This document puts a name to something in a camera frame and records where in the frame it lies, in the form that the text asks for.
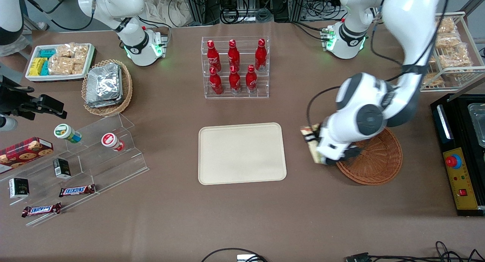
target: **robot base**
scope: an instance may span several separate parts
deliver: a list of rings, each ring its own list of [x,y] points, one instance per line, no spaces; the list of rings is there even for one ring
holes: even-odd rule
[[[148,66],[155,62],[157,59],[165,56],[165,48],[162,46],[161,35],[159,32],[154,32],[150,29],[146,29],[145,32],[149,35],[149,42],[140,53],[133,54],[126,49],[128,57],[133,60],[138,66]]]
[[[324,51],[333,53],[338,58],[350,59],[359,53],[364,48],[365,37],[359,42],[355,40],[355,45],[349,46],[346,41],[342,39],[340,34],[340,27],[343,23],[338,22],[334,25],[329,25],[326,29],[320,31],[320,37],[327,41],[322,41]]]

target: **acrylic bottle rack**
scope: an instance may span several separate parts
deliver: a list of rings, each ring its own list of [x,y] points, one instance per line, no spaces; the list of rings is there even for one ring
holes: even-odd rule
[[[246,73],[247,67],[250,64],[254,64],[256,58],[255,53],[258,48],[258,40],[260,38],[266,41],[266,51],[268,55],[266,57],[266,70],[263,72],[257,72],[257,91],[254,94],[250,94],[246,88]],[[239,75],[241,76],[241,93],[234,95],[231,93],[229,85],[229,60],[227,58],[227,52],[229,51],[229,41],[234,39],[236,46],[239,50],[241,57],[241,65],[239,66]],[[219,52],[219,58],[221,61],[222,69],[218,73],[221,77],[224,93],[216,95],[211,88],[209,82],[209,61],[207,58],[207,41],[214,41],[215,48]],[[270,96],[270,38],[269,36],[232,36],[232,37],[202,37],[201,43],[201,56],[202,56],[202,79],[204,81],[204,95],[206,98],[211,99],[229,99],[229,98],[268,98]]]

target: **red button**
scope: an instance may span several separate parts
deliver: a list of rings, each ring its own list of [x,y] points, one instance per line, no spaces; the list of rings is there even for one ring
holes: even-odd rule
[[[445,162],[446,162],[446,165],[449,167],[456,167],[456,165],[458,164],[458,161],[453,156],[446,157]]]

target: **yellow control panel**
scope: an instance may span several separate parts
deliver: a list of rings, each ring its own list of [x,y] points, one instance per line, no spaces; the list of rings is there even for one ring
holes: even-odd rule
[[[477,200],[468,176],[463,151],[461,148],[455,148],[444,152],[443,157],[445,158],[456,208],[459,210],[476,210],[478,208]]]

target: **black machine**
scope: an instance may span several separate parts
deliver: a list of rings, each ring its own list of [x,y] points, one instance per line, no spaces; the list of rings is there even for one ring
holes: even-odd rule
[[[24,117],[34,120],[35,112],[48,113],[66,119],[67,112],[63,110],[64,103],[47,95],[35,98],[28,93],[32,87],[23,87],[2,76],[0,82],[0,114]]]
[[[485,217],[485,95],[431,104],[458,215]]]

